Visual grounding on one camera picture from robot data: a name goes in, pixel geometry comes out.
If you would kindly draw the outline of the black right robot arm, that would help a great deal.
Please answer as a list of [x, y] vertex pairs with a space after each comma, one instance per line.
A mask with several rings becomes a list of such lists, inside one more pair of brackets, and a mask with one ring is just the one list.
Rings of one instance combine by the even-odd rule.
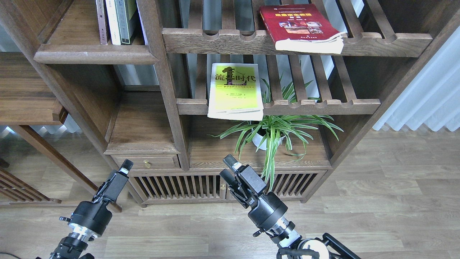
[[220, 176], [227, 182], [230, 193], [244, 208], [251, 208], [248, 217], [258, 228], [253, 234], [267, 234], [278, 246], [276, 257], [289, 259], [357, 259], [358, 256], [332, 235], [323, 238], [303, 239], [295, 224], [285, 218], [286, 204], [273, 192], [265, 193], [266, 183], [252, 169], [242, 165], [232, 155], [224, 158], [228, 169]]

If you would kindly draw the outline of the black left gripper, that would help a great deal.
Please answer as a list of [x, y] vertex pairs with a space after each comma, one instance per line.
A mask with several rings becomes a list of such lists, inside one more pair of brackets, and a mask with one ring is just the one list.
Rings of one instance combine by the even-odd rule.
[[85, 237], [102, 236], [112, 218], [112, 213], [107, 209], [107, 205], [116, 202], [128, 181], [128, 173], [133, 164], [131, 160], [126, 159], [118, 171], [112, 170], [108, 179], [94, 195], [93, 202], [82, 201], [70, 218], [60, 217], [59, 220], [68, 222], [74, 233]]

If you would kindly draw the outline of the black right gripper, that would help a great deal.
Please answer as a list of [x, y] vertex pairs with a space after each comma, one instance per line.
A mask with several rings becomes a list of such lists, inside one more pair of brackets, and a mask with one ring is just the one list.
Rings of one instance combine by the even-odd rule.
[[248, 217], [258, 232], [284, 232], [289, 222], [284, 217], [288, 207], [273, 193], [264, 193], [267, 185], [250, 165], [242, 165], [231, 154], [223, 162], [227, 169], [220, 172], [228, 184], [229, 192], [245, 208], [251, 206]]

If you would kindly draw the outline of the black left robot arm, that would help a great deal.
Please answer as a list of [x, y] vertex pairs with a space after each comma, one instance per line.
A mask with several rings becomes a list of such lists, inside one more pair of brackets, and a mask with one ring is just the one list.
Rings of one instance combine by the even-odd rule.
[[109, 224], [112, 213], [107, 209], [110, 202], [116, 202], [123, 187], [128, 181], [128, 172], [133, 162], [126, 159], [120, 169], [112, 170], [108, 179], [99, 187], [92, 201], [82, 201], [70, 218], [60, 217], [67, 221], [72, 232], [63, 238], [51, 253], [51, 259], [93, 259], [92, 254], [80, 256], [87, 249], [88, 242], [102, 236]]

